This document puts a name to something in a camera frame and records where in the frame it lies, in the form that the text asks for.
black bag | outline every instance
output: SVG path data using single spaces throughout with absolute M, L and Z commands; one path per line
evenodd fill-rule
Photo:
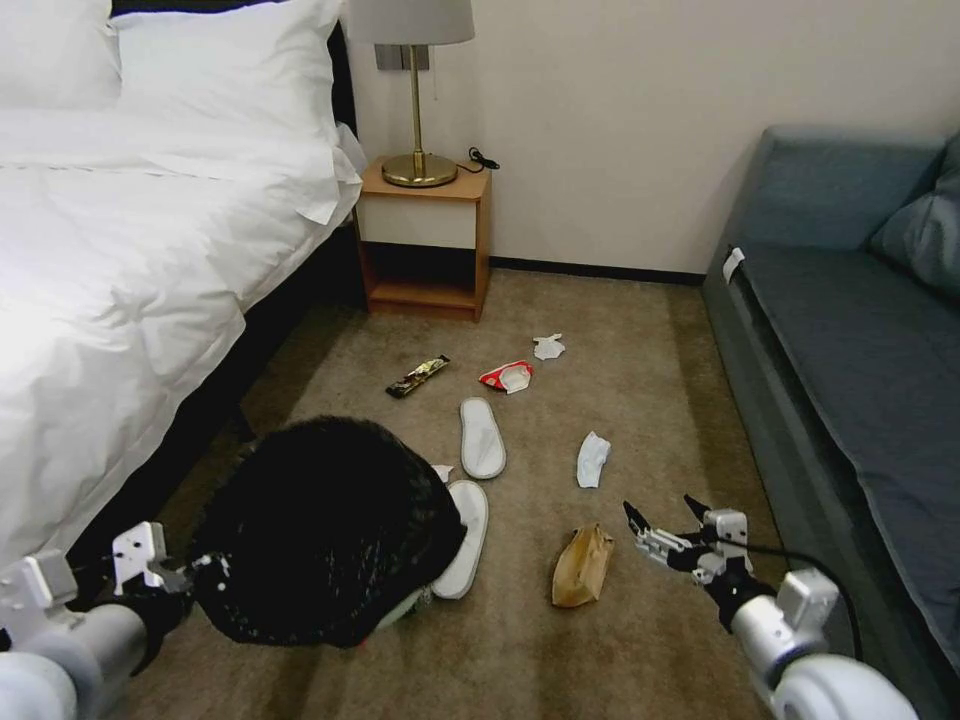
M 214 559 L 195 596 L 237 642 L 350 647 L 465 534 L 423 458 L 376 423 L 321 417 L 267 436 L 214 496 L 190 549 Z

white pillow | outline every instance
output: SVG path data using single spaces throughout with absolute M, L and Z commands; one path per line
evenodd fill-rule
M 116 18 L 123 87 L 117 108 L 280 127 L 337 141 L 327 39 L 341 0 L 266 2 L 213 15 Z
M 98 108 L 120 94 L 110 0 L 0 0 L 0 107 Z

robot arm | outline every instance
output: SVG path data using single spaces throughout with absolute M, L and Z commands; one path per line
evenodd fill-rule
M 907 699 L 873 668 L 826 654 L 823 626 L 837 586 L 814 568 L 787 573 L 779 592 L 753 577 L 747 518 L 684 501 L 700 529 L 681 535 L 654 528 L 624 502 L 637 549 L 690 574 L 719 608 L 721 625 L 737 638 L 757 694 L 777 720 L 917 720 Z
M 153 660 L 189 614 L 189 568 L 171 571 L 163 531 L 141 523 L 113 544 L 115 599 L 69 610 L 77 584 L 58 550 L 0 571 L 0 720 L 87 720 L 108 713 L 127 678 Z

brown paper bag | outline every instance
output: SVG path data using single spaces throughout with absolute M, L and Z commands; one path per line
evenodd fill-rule
M 553 604 L 577 607 L 600 598 L 613 538 L 600 524 L 578 528 L 553 571 Z

trash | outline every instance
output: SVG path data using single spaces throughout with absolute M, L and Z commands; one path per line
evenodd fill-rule
M 450 358 L 448 358 L 446 355 L 441 355 L 433 358 L 432 360 L 422 362 L 417 365 L 413 372 L 407 373 L 403 376 L 402 380 L 398 380 L 393 385 L 388 387 L 387 392 L 390 395 L 393 395 L 395 398 L 406 397 L 416 390 L 420 385 L 426 382 L 427 378 L 449 363 Z
M 548 338 L 534 338 L 533 341 L 537 346 L 533 349 L 533 354 L 540 360 L 554 360 L 566 350 L 566 346 L 557 342 L 563 335 L 557 333 L 556 335 L 551 335 Z
M 580 445 L 577 456 L 577 482 L 580 487 L 600 487 L 600 471 L 610 454 L 610 443 L 592 430 Z
M 507 449 L 490 403 L 483 398 L 467 398 L 460 403 L 460 421 L 460 462 L 464 472 L 477 480 L 495 478 L 507 464 Z
M 512 395 L 527 387 L 532 375 L 533 365 L 525 360 L 517 360 L 481 375 L 480 382 L 498 390 L 506 390 L 507 395 Z
M 431 465 L 440 477 L 440 480 L 446 485 L 450 482 L 450 471 L 453 470 L 453 465 Z
M 600 524 L 577 528 L 553 571 L 553 604 L 577 607 L 600 599 L 613 553 L 613 538 Z

